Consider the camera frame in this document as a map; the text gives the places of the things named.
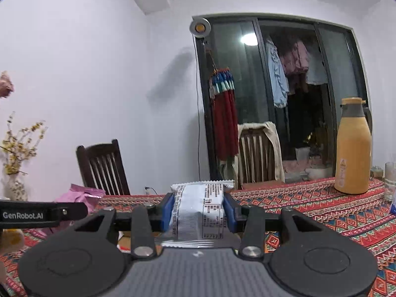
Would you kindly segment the orange thermos jug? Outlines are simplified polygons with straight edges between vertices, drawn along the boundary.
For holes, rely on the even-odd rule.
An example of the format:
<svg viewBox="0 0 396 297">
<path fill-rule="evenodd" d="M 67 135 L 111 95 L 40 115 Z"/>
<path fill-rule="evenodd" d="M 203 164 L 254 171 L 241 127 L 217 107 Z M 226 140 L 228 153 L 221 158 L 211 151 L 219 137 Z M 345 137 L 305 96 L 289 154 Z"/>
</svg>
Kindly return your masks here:
<svg viewBox="0 0 396 297">
<path fill-rule="evenodd" d="M 369 189 L 372 116 L 360 97 L 343 98 L 336 143 L 336 190 L 360 195 Z"/>
</svg>

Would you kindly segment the floral vase yellow twigs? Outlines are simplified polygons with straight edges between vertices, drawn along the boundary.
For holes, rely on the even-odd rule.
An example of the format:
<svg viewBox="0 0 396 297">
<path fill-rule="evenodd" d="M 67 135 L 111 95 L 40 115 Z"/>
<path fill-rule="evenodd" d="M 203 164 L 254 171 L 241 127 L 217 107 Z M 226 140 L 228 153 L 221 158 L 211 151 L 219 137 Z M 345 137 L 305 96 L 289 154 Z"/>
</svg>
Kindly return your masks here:
<svg viewBox="0 0 396 297">
<path fill-rule="evenodd" d="M 24 164 L 35 158 L 38 146 L 44 139 L 48 127 L 44 121 L 13 129 L 15 113 L 7 118 L 5 136 L 1 139 L 1 172 L 4 179 L 4 193 L 10 200 L 27 201 L 28 193 L 25 185 L 27 172 Z"/>
</svg>

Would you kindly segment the hanging blue shirt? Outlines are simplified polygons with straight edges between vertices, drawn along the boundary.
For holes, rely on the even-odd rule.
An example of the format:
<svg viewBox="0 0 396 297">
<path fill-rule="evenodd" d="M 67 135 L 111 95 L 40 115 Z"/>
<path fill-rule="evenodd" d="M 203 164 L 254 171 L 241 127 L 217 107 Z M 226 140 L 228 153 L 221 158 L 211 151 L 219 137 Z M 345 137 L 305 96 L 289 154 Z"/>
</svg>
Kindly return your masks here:
<svg viewBox="0 0 396 297">
<path fill-rule="evenodd" d="M 269 76 L 271 80 L 272 98 L 276 108 L 282 109 L 287 106 L 289 82 L 283 71 L 283 64 L 278 56 L 276 45 L 270 36 L 265 38 Z"/>
</svg>

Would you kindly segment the red tassel hanging decoration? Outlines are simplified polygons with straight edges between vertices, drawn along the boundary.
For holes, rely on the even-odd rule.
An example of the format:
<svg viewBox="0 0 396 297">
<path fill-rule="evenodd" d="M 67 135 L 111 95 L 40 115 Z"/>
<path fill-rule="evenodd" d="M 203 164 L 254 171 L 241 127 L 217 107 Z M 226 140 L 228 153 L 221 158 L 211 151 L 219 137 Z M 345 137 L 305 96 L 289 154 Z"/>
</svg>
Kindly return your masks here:
<svg viewBox="0 0 396 297">
<path fill-rule="evenodd" d="M 213 115 L 216 155 L 226 161 L 238 154 L 238 118 L 234 78 L 229 68 L 218 68 L 211 52 L 206 52 L 213 68 L 209 77 L 209 95 Z"/>
</svg>

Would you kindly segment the pink vase with roses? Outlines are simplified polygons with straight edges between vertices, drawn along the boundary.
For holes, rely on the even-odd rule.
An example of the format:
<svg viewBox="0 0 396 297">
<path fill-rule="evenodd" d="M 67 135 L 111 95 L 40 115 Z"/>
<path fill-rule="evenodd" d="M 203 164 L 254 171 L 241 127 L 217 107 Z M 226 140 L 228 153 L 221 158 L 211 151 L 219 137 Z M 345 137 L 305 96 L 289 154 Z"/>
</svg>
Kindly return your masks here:
<svg viewBox="0 0 396 297">
<path fill-rule="evenodd" d="M 0 98 L 8 98 L 14 92 L 14 86 L 6 71 L 3 71 L 0 76 Z"/>
</svg>

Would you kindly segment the hanging pink jacket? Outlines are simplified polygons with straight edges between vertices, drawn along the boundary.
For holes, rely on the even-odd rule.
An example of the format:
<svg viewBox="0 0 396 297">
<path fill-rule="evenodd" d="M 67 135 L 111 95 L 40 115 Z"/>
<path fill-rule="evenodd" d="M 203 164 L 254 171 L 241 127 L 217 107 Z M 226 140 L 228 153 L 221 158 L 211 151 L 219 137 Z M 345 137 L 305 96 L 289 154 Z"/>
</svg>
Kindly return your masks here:
<svg viewBox="0 0 396 297">
<path fill-rule="evenodd" d="M 309 69 L 308 51 L 301 40 L 292 44 L 282 56 L 279 56 L 286 76 L 306 73 Z"/>
</svg>

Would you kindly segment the dark wooden chair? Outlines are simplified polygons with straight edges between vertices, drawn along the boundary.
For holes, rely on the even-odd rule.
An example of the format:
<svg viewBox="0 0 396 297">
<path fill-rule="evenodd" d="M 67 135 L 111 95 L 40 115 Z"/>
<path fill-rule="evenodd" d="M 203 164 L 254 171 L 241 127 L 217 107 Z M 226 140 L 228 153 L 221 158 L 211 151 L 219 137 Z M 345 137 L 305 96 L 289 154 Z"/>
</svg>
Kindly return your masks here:
<svg viewBox="0 0 396 297">
<path fill-rule="evenodd" d="M 106 195 L 130 195 L 118 140 L 78 146 L 76 158 L 83 184 L 105 191 Z"/>
</svg>

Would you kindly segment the pink snack pack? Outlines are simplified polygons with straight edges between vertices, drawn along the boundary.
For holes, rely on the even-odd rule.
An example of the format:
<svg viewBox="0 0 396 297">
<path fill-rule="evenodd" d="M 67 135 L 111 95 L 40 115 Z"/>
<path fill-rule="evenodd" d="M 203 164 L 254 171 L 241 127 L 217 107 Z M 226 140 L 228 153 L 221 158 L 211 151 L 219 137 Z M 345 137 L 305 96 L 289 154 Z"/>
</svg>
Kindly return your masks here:
<svg viewBox="0 0 396 297">
<path fill-rule="evenodd" d="M 92 213 L 97 203 L 104 196 L 104 190 L 71 184 L 69 190 L 58 197 L 55 202 L 83 202 L 88 213 Z M 46 237 L 73 225 L 73 223 L 73 221 L 63 221 L 57 227 L 38 229 L 38 232 Z"/>
</svg>

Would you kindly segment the patterned red tablecloth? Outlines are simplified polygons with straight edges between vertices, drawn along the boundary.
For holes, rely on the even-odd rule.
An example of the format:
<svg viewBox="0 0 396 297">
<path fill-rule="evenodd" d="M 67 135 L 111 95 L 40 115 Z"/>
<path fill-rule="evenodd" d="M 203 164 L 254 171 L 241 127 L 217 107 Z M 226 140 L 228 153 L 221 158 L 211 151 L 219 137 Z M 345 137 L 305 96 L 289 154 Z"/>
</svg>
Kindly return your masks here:
<svg viewBox="0 0 396 297">
<path fill-rule="evenodd" d="M 344 195 L 334 189 L 334 180 L 299 182 L 272 186 L 253 185 L 232 192 L 241 205 L 260 206 L 270 213 L 280 213 L 290 206 L 317 222 L 365 246 L 377 258 L 378 275 L 369 296 L 395 296 L 395 215 L 384 197 L 385 186 L 372 179 L 362 195 Z M 114 206 L 129 212 L 143 203 L 159 203 L 164 195 L 105 196 L 96 210 Z M 18 278 L 18 261 L 24 252 L 44 237 L 36 230 L 24 231 L 25 246 L 1 257 L 5 266 L 4 289 L 9 296 L 27 296 Z"/>
</svg>

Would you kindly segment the white blue tissue pack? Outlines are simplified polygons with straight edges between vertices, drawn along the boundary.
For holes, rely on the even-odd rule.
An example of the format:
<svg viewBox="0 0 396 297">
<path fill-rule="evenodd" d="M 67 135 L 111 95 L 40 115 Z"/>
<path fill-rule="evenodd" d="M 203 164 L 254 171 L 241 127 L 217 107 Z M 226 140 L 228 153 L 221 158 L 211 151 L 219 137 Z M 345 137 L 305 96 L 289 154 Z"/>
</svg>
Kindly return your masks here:
<svg viewBox="0 0 396 297">
<path fill-rule="evenodd" d="M 392 201 L 391 208 L 390 208 L 390 213 L 393 214 L 393 215 L 396 215 L 396 204 L 395 204 L 395 200 Z"/>
</svg>

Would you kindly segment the chair with beige cloth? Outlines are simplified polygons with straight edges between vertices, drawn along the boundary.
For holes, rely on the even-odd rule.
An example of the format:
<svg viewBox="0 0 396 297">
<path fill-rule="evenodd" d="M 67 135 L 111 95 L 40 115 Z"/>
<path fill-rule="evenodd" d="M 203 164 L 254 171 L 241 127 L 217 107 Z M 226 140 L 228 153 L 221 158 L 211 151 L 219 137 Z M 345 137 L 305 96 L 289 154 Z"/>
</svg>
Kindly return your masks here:
<svg viewBox="0 0 396 297">
<path fill-rule="evenodd" d="M 238 126 L 238 155 L 233 167 L 238 189 L 248 183 L 285 181 L 281 144 L 273 122 Z"/>
</svg>

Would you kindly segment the white snack pack label up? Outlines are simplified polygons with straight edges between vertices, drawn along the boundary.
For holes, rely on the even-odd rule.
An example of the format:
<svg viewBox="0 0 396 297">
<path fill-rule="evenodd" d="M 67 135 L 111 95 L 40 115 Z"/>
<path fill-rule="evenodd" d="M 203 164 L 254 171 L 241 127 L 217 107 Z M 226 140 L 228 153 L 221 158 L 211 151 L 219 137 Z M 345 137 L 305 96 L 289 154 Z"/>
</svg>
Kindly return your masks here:
<svg viewBox="0 0 396 297">
<path fill-rule="evenodd" d="M 172 248 L 233 248 L 240 238 L 227 227 L 224 194 L 234 188 L 233 180 L 200 181 L 171 186 L 175 196 L 168 230 L 156 244 Z"/>
</svg>

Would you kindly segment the drinking glass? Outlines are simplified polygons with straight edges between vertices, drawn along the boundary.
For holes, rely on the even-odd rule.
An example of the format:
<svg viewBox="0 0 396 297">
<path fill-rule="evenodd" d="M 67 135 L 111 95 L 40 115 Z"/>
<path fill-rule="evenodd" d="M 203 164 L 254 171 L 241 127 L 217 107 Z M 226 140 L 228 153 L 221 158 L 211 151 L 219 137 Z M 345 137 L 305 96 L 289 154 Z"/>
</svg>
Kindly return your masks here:
<svg viewBox="0 0 396 297">
<path fill-rule="evenodd" d="M 395 162 L 387 162 L 385 164 L 384 183 L 385 200 L 391 202 L 395 194 Z"/>
</svg>

